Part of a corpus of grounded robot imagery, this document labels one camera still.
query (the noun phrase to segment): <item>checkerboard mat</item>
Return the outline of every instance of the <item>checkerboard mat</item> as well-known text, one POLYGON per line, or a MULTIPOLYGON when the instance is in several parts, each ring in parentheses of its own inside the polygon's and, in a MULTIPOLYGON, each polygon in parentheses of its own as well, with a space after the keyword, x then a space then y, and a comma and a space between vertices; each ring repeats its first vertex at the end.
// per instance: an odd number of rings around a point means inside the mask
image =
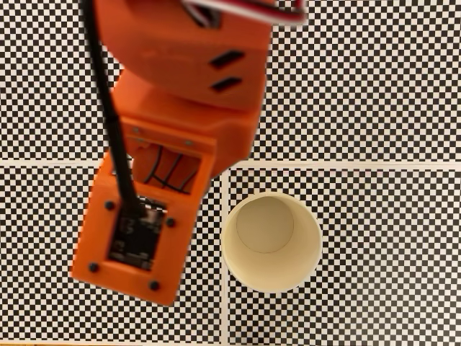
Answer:
MULTIPOLYGON (((4 0, 0 17, 0 158, 102 158, 102 106, 79 1, 4 0)), ((113 85, 122 66, 104 52, 113 85)))
POLYGON ((203 200, 179 296, 163 307, 69 278, 93 175, 0 167, 0 340, 218 342, 220 182, 203 200))
POLYGON ((254 159, 460 160, 461 3, 309 1, 274 27, 254 159))
MULTIPOLYGON (((309 25, 275 26, 251 157, 460 160, 461 4, 435 3, 309 1, 309 25)), ((1 158, 102 157, 78 2, 3 0, 0 17, 1 158)))
POLYGON ((311 208, 323 256, 288 293, 258 293, 231 276, 229 343, 460 343, 461 172, 231 171, 230 207, 263 191, 311 208))

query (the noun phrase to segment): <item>paper cup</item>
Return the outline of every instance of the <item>paper cup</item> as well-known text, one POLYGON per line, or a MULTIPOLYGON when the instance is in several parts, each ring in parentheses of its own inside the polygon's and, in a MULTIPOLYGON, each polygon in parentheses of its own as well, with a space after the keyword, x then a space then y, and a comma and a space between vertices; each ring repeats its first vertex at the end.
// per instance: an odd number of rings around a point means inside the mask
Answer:
POLYGON ((322 253, 321 228, 299 200, 263 192, 230 212, 221 246, 228 269, 241 283, 260 292, 285 292, 314 273, 322 253))

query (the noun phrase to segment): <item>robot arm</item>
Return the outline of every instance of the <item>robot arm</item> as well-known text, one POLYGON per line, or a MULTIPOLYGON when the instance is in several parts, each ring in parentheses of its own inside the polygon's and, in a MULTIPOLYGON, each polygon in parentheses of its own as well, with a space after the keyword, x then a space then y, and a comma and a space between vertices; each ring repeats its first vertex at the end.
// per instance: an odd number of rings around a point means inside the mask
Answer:
POLYGON ((72 276, 170 304, 210 180, 251 150, 270 24, 300 24, 303 7, 283 12, 246 0, 82 5, 110 150, 94 179, 72 276), (99 40, 125 66, 112 91, 99 40))

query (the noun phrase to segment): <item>black screw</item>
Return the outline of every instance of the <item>black screw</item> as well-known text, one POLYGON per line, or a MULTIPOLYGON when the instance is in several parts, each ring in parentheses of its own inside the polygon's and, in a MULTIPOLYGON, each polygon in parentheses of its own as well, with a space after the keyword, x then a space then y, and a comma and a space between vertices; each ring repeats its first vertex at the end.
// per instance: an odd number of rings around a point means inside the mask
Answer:
POLYGON ((158 284, 158 281, 154 280, 149 283, 149 288, 151 290, 158 290, 160 288, 160 285, 158 284))
POLYGON ((97 272, 99 270, 99 265, 97 263, 90 263, 88 266, 90 272, 97 272))
POLYGON ((104 203, 104 207, 107 210, 112 210, 115 208, 115 203, 113 203, 111 200, 106 200, 106 202, 104 203))
POLYGON ((174 227, 174 225, 176 225, 176 220, 173 218, 167 218, 165 223, 168 227, 174 227))

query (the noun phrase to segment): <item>white gap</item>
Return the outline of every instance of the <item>white gap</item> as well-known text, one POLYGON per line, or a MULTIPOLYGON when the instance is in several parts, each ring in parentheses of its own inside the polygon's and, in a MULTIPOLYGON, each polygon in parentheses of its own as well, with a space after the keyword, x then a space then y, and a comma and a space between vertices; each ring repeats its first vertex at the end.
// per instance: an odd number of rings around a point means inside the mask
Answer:
MULTIPOLYGON (((0 160, 0 167, 94 167, 102 160, 0 160)), ((298 168, 298 169, 407 169, 407 170, 461 170, 461 161, 304 161, 304 160, 246 160, 235 168, 298 168)))
POLYGON ((197 342, 108 342, 108 341, 51 341, 51 340, 0 340, 2 345, 114 345, 114 346, 216 346, 219 344, 197 343, 197 342))
MULTIPOLYGON (((230 172, 224 171, 220 176, 221 181, 221 229, 224 222, 230 213, 229 208, 229 187, 230 187, 230 172)), ((224 258, 221 252, 221 344, 228 344, 228 268, 225 265, 224 258)))
POLYGON ((96 160, 0 160, 0 167, 94 167, 102 163, 96 160))
POLYGON ((440 161, 240 161, 233 165, 235 168, 288 168, 288 169, 454 169, 461 170, 461 162, 440 162, 440 161))

